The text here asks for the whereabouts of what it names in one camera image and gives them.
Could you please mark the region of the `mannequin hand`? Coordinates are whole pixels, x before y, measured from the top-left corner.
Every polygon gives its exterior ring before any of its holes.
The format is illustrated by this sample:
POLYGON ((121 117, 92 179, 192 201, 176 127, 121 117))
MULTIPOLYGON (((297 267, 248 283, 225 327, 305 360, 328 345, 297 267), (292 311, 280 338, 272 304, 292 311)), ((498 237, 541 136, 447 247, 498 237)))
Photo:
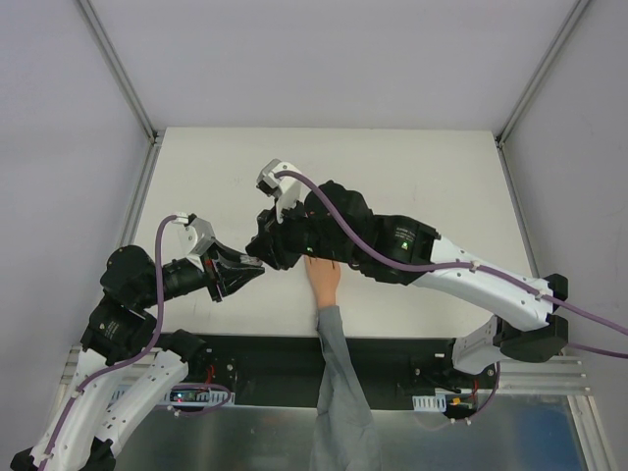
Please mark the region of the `mannequin hand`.
POLYGON ((340 285, 340 263, 306 256, 305 270, 317 308, 336 305, 340 285))

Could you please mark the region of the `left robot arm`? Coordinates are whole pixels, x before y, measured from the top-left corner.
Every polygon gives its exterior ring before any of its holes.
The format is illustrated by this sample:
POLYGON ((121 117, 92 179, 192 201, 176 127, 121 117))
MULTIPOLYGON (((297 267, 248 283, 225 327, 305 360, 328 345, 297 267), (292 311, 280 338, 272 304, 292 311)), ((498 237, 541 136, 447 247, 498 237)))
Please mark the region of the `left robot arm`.
POLYGON ((79 341, 78 364, 62 404, 37 445, 18 452, 13 470, 112 470, 134 429, 182 381, 207 373, 207 343, 184 330, 168 335, 148 370, 118 400, 112 398, 131 369, 131 359, 153 345, 158 319, 148 313, 157 288, 167 300, 207 289, 221 301, 264 274, 261 261, 207 243, 198 257, 166 264, 163 279, 139 246, 116 250, 101 277, 104 296, 79 341))

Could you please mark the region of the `grey sleeve forearm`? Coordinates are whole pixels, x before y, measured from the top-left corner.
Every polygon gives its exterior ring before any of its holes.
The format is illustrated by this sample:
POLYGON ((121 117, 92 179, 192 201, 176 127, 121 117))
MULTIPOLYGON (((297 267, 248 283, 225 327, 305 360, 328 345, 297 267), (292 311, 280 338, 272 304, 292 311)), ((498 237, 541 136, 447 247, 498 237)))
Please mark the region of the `grey sleeve forearm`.
POLYGON ((314 423, 311 470, 381 470, 374 418, 344 336, 340 308, 318 310, 317 332, 325 362, 314 423))

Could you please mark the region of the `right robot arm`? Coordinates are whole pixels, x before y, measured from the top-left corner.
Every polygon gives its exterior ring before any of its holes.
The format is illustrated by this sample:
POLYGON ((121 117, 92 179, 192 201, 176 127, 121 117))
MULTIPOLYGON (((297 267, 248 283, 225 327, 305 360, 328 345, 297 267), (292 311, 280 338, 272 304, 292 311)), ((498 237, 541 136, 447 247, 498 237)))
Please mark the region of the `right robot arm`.
POLYGON ((483 326, 454 340, 442 362, 449 385, 464 387, 503 359, 543 363, 566 347, 568 322, 555 313, 568 294, 565 277, 503 272, 429 225, 374 213, 361 193, 333 181, 302 197, 300 175, 281 170, 260 177, 257 186, 274 206, 258 215, 258 233, 246 251, 273 269, 288 270, 308 255, 378 283, 435 289, 491 313, 483 326))

